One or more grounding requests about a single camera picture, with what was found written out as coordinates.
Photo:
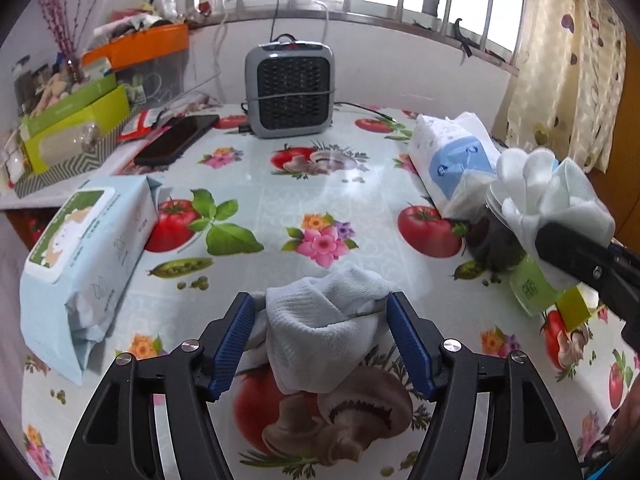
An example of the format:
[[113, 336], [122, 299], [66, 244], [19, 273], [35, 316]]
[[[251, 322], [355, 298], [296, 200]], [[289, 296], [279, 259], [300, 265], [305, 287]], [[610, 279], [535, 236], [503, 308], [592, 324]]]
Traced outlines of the person's right hand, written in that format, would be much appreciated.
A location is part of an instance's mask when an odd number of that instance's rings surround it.
[[608, 448], [612, 454], [620, 452], [626, 441], [632, 435], [639, 423], [640, 400], [639, 391], [628, 393], [623, 405], [620, 407], [616, 422], [613, 425]]

